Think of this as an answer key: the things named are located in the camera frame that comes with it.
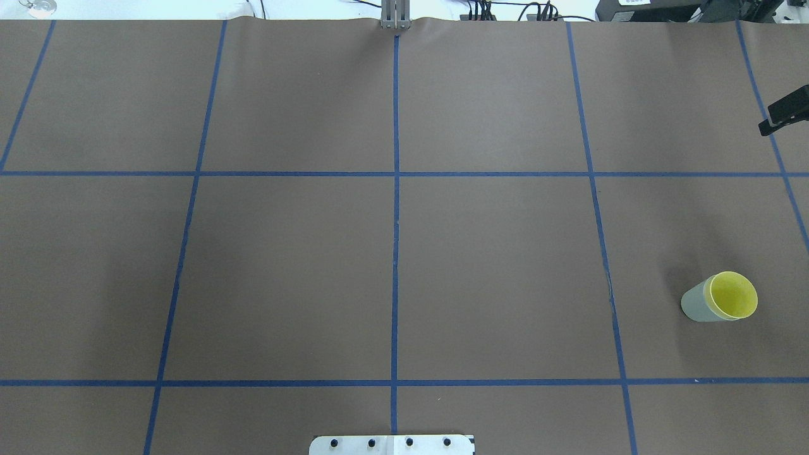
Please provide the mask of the black box with label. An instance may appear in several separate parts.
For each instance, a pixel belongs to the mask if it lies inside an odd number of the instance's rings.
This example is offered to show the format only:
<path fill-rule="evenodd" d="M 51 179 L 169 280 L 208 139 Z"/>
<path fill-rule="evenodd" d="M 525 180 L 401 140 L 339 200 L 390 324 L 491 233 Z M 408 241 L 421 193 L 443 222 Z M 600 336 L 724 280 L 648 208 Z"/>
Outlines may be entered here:
<path fill-rule="evenodd" d="M 688 22 L 702 1 L 598 1 L 599 22 Z"/>

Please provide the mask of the aluminium frame post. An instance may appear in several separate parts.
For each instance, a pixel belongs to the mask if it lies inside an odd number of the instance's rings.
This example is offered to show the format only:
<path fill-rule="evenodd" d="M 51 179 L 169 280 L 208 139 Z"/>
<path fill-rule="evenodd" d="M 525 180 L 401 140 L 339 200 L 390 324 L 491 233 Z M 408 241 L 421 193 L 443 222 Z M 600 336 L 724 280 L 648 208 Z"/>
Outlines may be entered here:
<path fill-rule="evenodd" d="M 382 0 L 380 26 L 384 30 L 407 30 L 412 25 L 410 0 Z"/>

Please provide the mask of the yellow plastic cup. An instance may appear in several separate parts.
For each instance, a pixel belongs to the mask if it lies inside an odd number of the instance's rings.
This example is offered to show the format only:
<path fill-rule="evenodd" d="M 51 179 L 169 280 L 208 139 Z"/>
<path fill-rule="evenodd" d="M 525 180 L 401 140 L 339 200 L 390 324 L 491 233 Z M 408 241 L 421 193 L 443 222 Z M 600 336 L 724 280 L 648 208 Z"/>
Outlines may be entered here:
<path fill-rule="evenodd" d="M 757 311 L 759 296 L 752 282 L 742 274 L 723 271 L 709 277 L 704 285 L 705 302 L 723 320 L 741 320 Z"/>

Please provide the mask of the green plastic cup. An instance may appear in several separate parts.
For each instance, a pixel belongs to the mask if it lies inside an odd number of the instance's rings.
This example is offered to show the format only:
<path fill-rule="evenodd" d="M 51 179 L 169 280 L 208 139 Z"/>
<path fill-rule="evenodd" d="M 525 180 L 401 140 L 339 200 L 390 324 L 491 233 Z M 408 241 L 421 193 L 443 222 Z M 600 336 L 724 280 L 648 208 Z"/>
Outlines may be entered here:
<path fill-rule="evenodd" d="M 694 322 L 717 322 L 719 320 L 710 308 L 708 299 L 705 296 L 705 286 L 707 284 L 707 279 L 700 282 L 690 290 L 685 291 L 680 299 L 680 308 L 683 313 Z"/>

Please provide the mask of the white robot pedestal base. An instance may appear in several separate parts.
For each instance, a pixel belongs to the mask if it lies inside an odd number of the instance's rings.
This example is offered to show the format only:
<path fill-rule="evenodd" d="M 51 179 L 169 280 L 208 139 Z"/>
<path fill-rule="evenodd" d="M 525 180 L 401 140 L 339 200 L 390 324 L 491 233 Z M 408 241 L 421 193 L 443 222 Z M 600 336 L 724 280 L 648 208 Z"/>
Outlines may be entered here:
<path fill-rule="evenodd" d="M 324 435 L 311 442 L 309 454 L 475 454 L 472 435 Z"/>

